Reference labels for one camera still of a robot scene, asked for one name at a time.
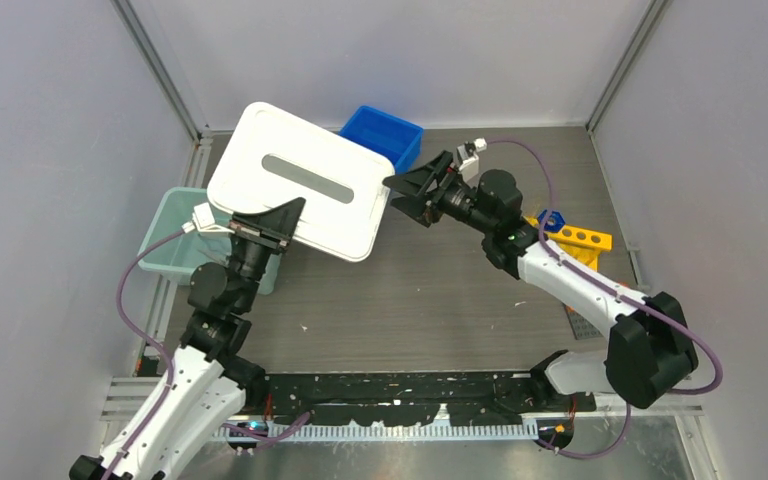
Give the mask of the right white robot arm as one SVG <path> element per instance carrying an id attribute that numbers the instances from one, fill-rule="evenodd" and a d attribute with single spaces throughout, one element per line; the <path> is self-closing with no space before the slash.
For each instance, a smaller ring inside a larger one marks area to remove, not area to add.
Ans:
<path id="1" fill-rule="evenodd" d="M 531 369 L 531 397 L 540 408 L 556 410 L 572 394 L 606 392 L 645 409 L 697 369 L 680 303 L 665 292 L 648 296 L 615 283 L 558 249 L 523 215 L 523 195 L 509 172 L 488 170 L 471 186 L 444 151 L 383 184 L 397 194 L 392 206 L 425 227 L 449 216 L 480 232 L 494 267 L 549 293 L 606 339 L 602 353 L 559 351 Z"/>

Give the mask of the blue funnel brush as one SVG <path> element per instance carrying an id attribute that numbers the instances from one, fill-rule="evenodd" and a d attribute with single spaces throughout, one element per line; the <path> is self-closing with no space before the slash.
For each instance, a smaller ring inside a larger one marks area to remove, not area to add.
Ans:
<path id="1" fill-rule="evenodd" d="M 537 225 L 541 223 L 544 223 L 544 230 L 550 233 L 559 233 L 566 226 L 566 221 L 559 211 L 549 213 L 546 209 L 537 216 Z"/>

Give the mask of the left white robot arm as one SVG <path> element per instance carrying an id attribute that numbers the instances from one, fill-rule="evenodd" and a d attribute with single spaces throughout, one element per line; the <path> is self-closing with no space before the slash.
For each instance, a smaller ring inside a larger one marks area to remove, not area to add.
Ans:
<path id="1" fill-rule="evenodd" d="M 98 456 L 73 463 L 69 478 L 176 479 L 232 415 L 265 405 L 265 370 L 238 355 L 252 326 L 243 316 L 268 260 L 289 247 L 305 204 L 296 198 L 260 213 L 235 213 L 221 226 L 203 203 L 192 220 L 139 253 L 144 258 L 192 231 L 219 231 L 231 240 L 226 263 L 205 263 L 191 275 L 193 313 L 174 352 L 161 354 L 161 379 Z"/>

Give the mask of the white plastic tray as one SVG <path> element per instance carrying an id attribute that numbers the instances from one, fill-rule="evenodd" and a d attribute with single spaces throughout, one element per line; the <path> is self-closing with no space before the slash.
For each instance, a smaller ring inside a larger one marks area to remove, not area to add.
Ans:
<path id="1" fill-rule="evenodd" d="M 207 187 L 228 213 L 306 203 L 295 241 L 350 262 L 372 252 L 390 194 L 389 160 L 266 102 L 249 104 Z"/>

